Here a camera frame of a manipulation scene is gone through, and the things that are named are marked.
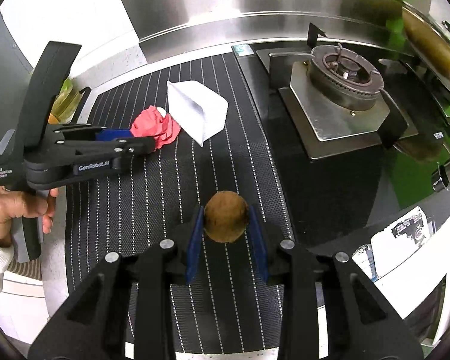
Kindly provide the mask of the person's left hand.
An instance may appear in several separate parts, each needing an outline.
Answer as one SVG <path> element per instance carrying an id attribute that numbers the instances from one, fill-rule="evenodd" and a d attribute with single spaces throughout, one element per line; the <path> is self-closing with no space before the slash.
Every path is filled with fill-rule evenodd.
<path id="1" fill-rule="evenodd" d="M 0 247 L 7 248 L 12 244 L 10 232 L 13 219 L 41 218 L 43 233 L 50 233 L 58 194 L 59 189 L 51 189 L 48 197 L 43 198 L 0 187 Z"/>

